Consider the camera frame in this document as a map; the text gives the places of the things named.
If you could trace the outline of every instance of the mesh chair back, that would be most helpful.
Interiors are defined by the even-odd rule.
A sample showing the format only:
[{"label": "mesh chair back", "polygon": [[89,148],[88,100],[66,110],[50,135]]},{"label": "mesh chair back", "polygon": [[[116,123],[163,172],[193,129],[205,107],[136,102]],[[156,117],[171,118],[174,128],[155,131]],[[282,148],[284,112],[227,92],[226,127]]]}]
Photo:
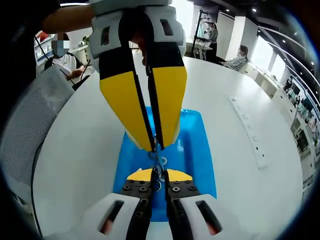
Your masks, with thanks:
[{"label": "mesh chair back", "polygon": [[2,169],[9,188],[27,203],[31,203],[36,152],[73,93],[58,67],[53,65],[24,91],[6,123],[0,141]]}]

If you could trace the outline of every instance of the blue plastic container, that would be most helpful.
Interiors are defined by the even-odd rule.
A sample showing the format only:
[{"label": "blue plastic container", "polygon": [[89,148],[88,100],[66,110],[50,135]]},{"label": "blue plastic container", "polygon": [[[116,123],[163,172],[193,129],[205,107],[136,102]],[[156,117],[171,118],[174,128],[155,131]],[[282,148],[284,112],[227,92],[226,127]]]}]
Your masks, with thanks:
[{"label": "blue plastic container", "polygon": [[[155,125],[151,107],[147,114],[153,134]],[[214,167],[212,164],[209,144],[201,114],[194,110],[182,109],[180,114],[180,133],[175,142],[163,151],[159,158],[166,157],[165,169],[184,172],[193,177],[194,183],[201,194],[210,194],[217,198]],[[127,177],[138,169],[154,167],[156,161],[150,158],[149,152],[140,150],[124,134],[118,165],[114,180],[113,192],[121,191]],[[152,222],[167,222],[164,183],[156,192],[152,203]]]}]

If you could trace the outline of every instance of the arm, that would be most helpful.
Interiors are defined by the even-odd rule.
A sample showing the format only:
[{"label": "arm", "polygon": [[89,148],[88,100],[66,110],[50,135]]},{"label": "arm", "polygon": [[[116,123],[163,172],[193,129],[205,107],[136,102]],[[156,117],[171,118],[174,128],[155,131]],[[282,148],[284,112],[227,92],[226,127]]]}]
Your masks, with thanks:
[{"label": "arm", "polygon": [[90,5],[59,8],[42,21],[42,30],[54,34],[88,28],[94,16],[94,10]]}]

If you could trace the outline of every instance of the person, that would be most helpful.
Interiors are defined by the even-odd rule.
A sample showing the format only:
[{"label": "person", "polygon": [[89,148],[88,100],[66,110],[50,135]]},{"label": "person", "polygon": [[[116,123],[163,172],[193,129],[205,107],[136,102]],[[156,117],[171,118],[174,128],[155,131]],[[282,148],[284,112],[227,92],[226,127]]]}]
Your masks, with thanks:
[{"label": "person", "polygon": [[10,18],[4,39],[4,67],[12,77],[3,81],[11,93],[2,96],[6,104],[1,123],[6,121],[18,96],[36,78],[35,35],[41,30],[55,34],[88,28],[95,16],[90,5],[61,8],[58,0],[8,1],[5,7],[14,11],[15,17]]},{"label": "person", "polygon": [[58,48],[59,41],[69,42],[69,37],[66,33],[58,33],[51,42],[53,56],[48,59],[44,64],[44,70],[50,68],[52,65],[57,65],[65,78],[69,81],[81,76],[84,72],[84,65],[72,53],[66,52],[68,49]]},{"label": "person", "polygon": [[232,60],[220,62],[222,66],[226,68],[233,69],[235,71],[239,71],[249,60],[248,60],[248,48],[244,45],[240,45],[238,49],[237,57]]},{"label": "person", "polygon": [[211,50],[205,52],[205,60],[213,63],[217,56],[217,38],[218,38],[218,29],[215,23],[210,22],[209,28],[206,30],[209,34],[209,41],[211,42],[209,47]]},{"label": "person", "polygon": [[283,90],[284,90],[286,93],[288,93],[289,89],[290,89],[291,86],[292,86],[292,80],[293,80],[293,77],[290,76],[290,77],[286,80],[286,82],[285,82],[285,85],[284,85],[284,87],[283,87]]}]

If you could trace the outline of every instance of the desk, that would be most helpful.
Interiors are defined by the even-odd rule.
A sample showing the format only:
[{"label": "desk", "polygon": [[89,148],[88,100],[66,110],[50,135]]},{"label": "desk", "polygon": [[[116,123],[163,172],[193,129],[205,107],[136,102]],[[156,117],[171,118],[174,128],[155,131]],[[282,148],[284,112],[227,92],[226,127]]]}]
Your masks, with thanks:
[{"label": "desk", "polygon": [[[202,115],[217,199],[250,232],[274,239],[302,200],[302,169],[289,127],[251,78],[210,62],[183,60],[188,79],[182,107]],[[142,56],[135,54],[142,95],[149,106],[148,79],[141,61]],[[268,166],[263,170],[257,167],[227,95],[237,96],[250,114],[267,157]],[[124,133],[100,92],[95,72],[58,114],[40,151],[33,189],[44,236],[70,229],[86,209],[111,192]],[[153,222],[150,229],[157,232],[154,239],[170,235],[167,222]]]},{"label": "desk", "polygon": [[[194,44],[194,41],[191,38],[186,38],[185,39],[185,52],[186,53],[191,53],[192,50],[192,45]],[[194,44],[194,50],[199,49],[199,55],[202,56],[203,55],[203,51],[206,52],[207,50],[211,50],[212,48],[209,47],[210,43],[202,43],[202,42],[198,42],[195,41]]]},{"label": "desk", "polygon": [[268,76],[266,72],[251,63],[248,63],[240,72],[251,77],[271,99],[274,97],[276,92],[281,89],[281,86]]}]

